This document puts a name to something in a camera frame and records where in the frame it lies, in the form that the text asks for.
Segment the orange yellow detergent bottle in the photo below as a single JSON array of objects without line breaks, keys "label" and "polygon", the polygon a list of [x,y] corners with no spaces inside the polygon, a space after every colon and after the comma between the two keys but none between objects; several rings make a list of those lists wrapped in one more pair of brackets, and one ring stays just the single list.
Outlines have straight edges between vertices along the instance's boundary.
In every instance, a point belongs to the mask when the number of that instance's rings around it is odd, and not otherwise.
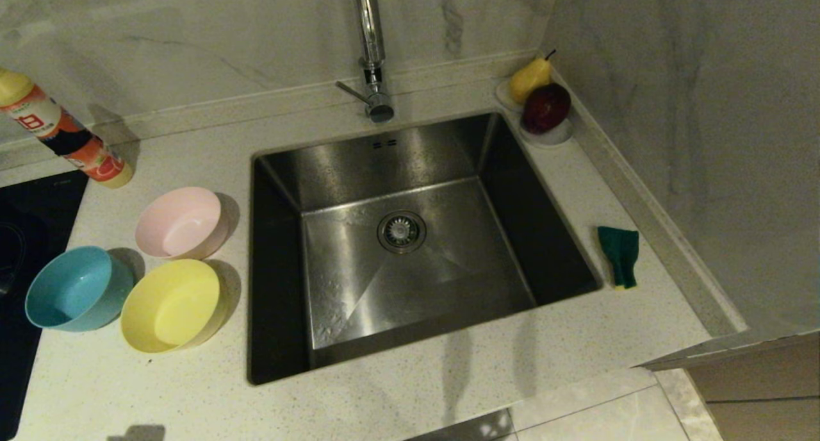
[{"label": "orange yellow detergent bottle", "polygon": [[90,179],[108,188],[131,181],[134,170],[110,146],[55,102],[28,76],[0,67],[0,112]]}]

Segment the stainless steel sink basin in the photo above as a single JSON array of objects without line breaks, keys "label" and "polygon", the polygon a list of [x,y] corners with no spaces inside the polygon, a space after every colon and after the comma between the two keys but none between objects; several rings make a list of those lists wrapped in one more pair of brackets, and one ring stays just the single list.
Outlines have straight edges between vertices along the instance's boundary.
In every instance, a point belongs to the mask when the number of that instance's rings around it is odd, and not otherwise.
[{"label": "stainless steel sink basin", "polygon": [[[401,210],[427,224],[409,254],[377,239]],[[251,385],[601,287],[501,113],[259,154],[249,236]]]}]

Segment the chrome faucet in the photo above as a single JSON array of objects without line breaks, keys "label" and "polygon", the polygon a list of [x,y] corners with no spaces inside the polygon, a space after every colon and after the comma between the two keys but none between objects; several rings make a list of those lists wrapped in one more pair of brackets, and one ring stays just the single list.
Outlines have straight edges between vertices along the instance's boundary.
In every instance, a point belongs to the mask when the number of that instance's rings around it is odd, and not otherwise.
[{"label": "chrome faucet", "polygon": [[357,12],[357,25],[363,54],[358,66],[363,71],[365,94],[358,93],[341,81],[336,87],[365,105],[365,114],[372,123],[384,124],[395,116],[393,103],[386,91],[384,79],[384,61],[386,50],[382,38],[382,26],[378,0],[354,0]]}]

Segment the green and yellow sponge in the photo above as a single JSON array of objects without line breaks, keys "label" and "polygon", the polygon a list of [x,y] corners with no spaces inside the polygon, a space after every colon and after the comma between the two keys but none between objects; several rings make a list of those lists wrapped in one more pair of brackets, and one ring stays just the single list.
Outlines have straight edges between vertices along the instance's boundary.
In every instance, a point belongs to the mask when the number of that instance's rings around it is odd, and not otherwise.
[{"label": "green and yellow sponge", "polygon": [[597,227],[596,232],[598,243],[611,266],[614,285],[624,289],[637,287],[634,268],[639,257],[638,231]]}]

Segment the round metal drain strainer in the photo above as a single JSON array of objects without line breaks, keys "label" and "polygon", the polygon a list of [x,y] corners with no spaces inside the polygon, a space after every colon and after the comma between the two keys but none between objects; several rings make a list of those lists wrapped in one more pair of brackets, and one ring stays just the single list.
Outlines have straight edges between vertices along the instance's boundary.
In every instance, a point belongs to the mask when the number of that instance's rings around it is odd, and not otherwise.
[{"label": "round metal drain strainer", "polygon": [[409,254],[427,239],[427,224],[416,213],[401,210],[384,216],[377,227],[380,245],[393,254]]}]

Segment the small white dish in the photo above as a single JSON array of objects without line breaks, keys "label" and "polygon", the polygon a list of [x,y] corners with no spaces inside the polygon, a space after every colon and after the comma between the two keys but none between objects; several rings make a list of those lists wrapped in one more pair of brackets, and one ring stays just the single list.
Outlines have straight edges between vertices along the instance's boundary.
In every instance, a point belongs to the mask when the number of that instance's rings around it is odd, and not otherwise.
[{"label": "small white dish", "polygon": [[509,88],[510,79],[502,79],[497,87],[495,88],[495,97],[504,108],[509,109],[513,113],[522,113],[523,112],[523,105],[521,103],[517,103],[511,96],[510,96],[510,88]]},{"label": "small white dish", "polygon": [[549,129],[544,133],[530,133],[524,128],[522,123],[518,124],[518,131],[525,141],[537,148],[556,148],[572,137],[572,122],[571,119],[564,119],[555,128]]}]

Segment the dark red apple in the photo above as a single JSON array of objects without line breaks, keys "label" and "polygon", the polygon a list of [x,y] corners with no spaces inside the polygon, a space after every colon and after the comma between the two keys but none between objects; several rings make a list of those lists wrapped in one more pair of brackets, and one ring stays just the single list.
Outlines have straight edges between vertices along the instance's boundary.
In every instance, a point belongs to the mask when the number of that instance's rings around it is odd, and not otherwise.
[{"label": "dark red apple", "polygon": [[562,85],[551,83],[533,90],[525,100],[522,128],[540,135],[556,128],[569,115],[571,96]]}]

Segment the yellow pear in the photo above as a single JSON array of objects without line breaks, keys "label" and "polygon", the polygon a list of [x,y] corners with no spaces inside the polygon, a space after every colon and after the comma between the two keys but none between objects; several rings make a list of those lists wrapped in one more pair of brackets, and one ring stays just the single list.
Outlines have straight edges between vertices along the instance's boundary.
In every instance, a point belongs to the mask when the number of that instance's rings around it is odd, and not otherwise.
[{"label": "yellow pear", "polygon": [[509,96],[512,101],[524,105],[528,96],[536,88],[550,84],[552,75],[551,56],[557,50],[553,49],[542,58],[535,58],[520,70],[514,73],[509,81]]}]

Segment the pink plastic bowl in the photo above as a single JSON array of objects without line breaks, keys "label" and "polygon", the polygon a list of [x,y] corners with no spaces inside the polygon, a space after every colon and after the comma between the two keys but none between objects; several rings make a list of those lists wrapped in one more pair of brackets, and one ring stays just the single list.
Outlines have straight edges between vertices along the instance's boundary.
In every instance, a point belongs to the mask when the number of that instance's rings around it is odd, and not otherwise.
[{"label": "pink plastic bowl", "polygon": [[205,259],[219,249],[229,221],[216,193],[183,187],[156,198],[140,214],[135,242],[146,255],[164,260]]}]

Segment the yellow plastic bowl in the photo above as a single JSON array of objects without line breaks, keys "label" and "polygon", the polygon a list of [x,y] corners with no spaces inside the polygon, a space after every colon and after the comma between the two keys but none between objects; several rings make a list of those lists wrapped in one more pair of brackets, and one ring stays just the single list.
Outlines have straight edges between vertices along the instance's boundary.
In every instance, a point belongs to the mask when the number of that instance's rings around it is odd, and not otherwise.
[{"label": "yellow plastic bowl", "polygon": [[146,274],[126,298],[120,330],[140,353],[161,354],[203,344],[228,310],[220,276],[200,260],[176,260]]}]

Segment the blue plastic bowl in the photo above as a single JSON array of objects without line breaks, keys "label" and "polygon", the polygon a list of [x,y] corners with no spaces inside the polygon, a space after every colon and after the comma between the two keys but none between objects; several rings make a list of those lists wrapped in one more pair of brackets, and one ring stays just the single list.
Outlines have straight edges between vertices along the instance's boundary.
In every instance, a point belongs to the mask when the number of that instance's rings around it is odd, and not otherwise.
[{"label": "blue plastic bowl", "polygon": [[117,318],[135,285],[122,261],[99,246],[68,249],[35,276],[24,300],[29,323],[43,329],[88,332]]}]

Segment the black glass cooktop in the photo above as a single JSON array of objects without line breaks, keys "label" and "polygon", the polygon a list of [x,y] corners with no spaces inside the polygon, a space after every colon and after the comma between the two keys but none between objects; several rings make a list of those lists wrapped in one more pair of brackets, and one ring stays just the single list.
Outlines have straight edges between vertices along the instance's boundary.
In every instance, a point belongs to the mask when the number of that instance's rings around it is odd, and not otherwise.
[{"label": "black glass cooktop", "polygon": [[17,435],[40,328],[24,312],[41,269],[67,248],[88,178],[64,172],[0,187],[0,441]]}]

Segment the light wood cabinet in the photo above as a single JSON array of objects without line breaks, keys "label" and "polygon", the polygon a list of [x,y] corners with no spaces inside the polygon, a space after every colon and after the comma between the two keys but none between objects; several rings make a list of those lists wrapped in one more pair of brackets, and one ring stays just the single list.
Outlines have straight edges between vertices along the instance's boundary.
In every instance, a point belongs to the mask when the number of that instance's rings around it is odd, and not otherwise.
[{"label": "light wood cabinet", "polygon": [[820,441],[820,335],[687,373],[724,441]]}]

